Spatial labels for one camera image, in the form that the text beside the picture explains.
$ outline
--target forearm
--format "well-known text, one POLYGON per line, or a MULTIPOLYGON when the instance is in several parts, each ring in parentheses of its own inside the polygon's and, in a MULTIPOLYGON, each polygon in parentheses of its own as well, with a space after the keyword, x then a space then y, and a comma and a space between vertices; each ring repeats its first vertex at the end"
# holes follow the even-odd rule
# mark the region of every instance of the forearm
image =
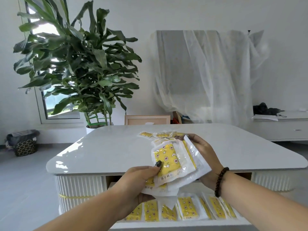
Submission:
POLYGON ((221 196, 259 230, 307 230, 308 209, 232 172, 221 196))
POLYGON ((101 231, 108 230, 121 209, 117 194, 106 191, 69 210, 35 231, 101 231))

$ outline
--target brown bead bracelet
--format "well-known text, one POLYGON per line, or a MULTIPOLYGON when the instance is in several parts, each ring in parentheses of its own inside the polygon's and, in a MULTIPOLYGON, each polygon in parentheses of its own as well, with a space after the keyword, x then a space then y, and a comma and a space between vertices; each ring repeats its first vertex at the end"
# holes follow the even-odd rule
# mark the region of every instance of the brown bead bracelet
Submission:
POLYGON ((218 176, 218 179, 217 179, 217 183, 216 183, 216 188, 215 188, 215 197, 219 198, 220 197, 220 183, 221 183, 221 180, 224 176, 224 174, 229 171, 229 168, 228 167, 225 167, 221 173, 219 174, 218 176))

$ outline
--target trash bin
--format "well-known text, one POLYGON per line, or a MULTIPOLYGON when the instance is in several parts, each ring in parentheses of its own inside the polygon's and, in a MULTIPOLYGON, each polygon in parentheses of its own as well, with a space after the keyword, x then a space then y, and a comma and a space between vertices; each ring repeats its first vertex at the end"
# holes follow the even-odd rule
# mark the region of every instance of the trash bin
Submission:
POLYGON ((30 155, 37 151, 38 130, 14 132, 6 136, 6 146, 12 148, 16 156, 30 155))

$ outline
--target fingernail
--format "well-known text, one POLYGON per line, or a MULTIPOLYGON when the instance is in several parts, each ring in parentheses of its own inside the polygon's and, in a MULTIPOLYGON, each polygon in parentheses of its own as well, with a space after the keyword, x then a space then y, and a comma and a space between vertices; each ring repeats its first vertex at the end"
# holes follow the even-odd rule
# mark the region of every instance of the fingernail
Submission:
POLYGON ((155 166, 160 167, 160 166, 161 166, 161 160, 159 160, 158 162, 156 162, 155 166))

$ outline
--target white wall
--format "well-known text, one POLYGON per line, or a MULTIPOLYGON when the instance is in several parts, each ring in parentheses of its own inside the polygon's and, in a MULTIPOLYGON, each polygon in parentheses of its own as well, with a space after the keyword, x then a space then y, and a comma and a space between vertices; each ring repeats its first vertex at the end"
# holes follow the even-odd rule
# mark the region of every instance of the white wall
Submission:
MULTIPOLYGON (((86 1, 68 0, 71 18, 86 1)), ((263 78, 253 87, 254 104, 266 102, 269 107, 286 110, 308 108, 307 4, 308 0, 94 0, 95 8, 110 9, 107 27, 139 39, 129 45, 143 59, 137 64, 140 89, 132 99, 123 99, 129 115, 164 114, 152 96, 154 78, 148 40, 155 30, 264 29, 271 56, 260 70, 263 78)), ((13 63, 18 60, 18 55, 12 53, 13 46, 22 40, 17 11, 17 0, 7 0, 0 6, 0 139, 9 132, 38 126, 34 94, 25 95, 23 90, 17 90, 27 83, 28 77, 13 71, 13 63)), ((113 122, 124 124, 120 107, 114 110, 113 122)), ((83 128, 44 130, 41 142, 73 142, 83 134, 83 128)))

